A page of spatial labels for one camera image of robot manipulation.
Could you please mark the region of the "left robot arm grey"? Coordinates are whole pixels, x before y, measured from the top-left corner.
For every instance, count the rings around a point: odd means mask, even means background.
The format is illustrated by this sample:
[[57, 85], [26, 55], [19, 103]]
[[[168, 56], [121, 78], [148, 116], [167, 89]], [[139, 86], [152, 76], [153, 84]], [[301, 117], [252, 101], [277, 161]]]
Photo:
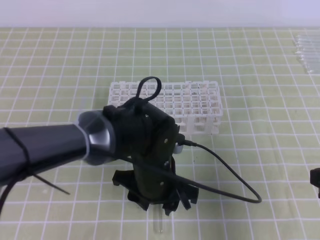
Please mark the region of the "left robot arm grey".
[[0, 184], [5, 203], [16, 183], [83, 159], [92, 166], [115, 160], [132, 164], [116, 170], [112, 183], [128, 190], [143, 210], [162, 205], [166, 215], [179, 204], [190, 209], [199, 189], [179, 180], [173, 155], [184, 137], [175, 120], [147, 100], [134, 97], [121, 106], [80, 114], [78, 122], [0, 130]]

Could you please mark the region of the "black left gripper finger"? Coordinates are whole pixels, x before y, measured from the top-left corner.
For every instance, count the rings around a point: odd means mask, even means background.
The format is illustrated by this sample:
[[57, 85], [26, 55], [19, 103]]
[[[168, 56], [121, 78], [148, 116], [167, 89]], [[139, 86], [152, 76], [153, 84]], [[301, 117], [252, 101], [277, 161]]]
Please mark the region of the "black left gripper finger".
[[191, 204], [196, 204], [199, 196], [199, 189], [187, 183], [169, 181], [166, 196], [163, 199], [162, 208], [166, 216], [178, 209], [180, 203], [185, 210], [189, 210]]
[[144, 211], [148, 210], [148, 200], [140, 193], [133, 170], [116, 170], [112, 183], [114, 186], [123, 186], [128, 190], [127, 199], [129, 201], [136, 203]]

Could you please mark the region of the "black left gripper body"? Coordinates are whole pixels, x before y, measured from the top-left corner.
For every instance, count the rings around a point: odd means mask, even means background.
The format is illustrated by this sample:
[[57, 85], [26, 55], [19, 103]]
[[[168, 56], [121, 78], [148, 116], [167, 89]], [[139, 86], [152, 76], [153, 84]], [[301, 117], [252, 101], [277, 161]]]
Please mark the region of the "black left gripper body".
[[130, 157], [137, 187], [148, 200], [163, 200], [169, 180], [146, 165], [172, 172], [172, 154], [179, 127], [167, 113], [147, 100], [133, 97], [123, 105], [108, 105], [103, 116], [115, 133], [116, 156]]

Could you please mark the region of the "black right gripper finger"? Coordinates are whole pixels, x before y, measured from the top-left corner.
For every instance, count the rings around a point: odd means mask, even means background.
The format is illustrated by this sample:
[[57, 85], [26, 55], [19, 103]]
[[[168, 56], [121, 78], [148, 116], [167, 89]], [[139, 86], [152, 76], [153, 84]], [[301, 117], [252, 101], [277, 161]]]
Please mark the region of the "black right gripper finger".
[[310, 184], [318, 189], [318, 198], [320, 199], [320, 168], [310, 170]]

